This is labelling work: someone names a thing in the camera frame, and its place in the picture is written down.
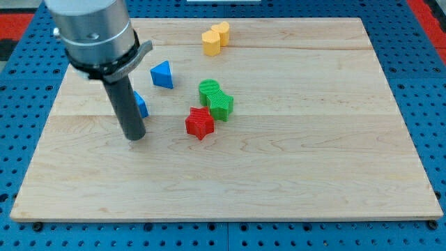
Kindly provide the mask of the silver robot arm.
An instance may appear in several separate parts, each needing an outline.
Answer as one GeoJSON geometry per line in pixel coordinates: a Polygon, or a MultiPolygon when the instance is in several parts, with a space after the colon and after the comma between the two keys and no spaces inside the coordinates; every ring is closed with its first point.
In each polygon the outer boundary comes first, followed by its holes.
{"type": "Polygon", "coordinates": [[[117,82],[148,54],[139,42],[124,0],[44,0],[72,66],[90,79],[117,82]]]}

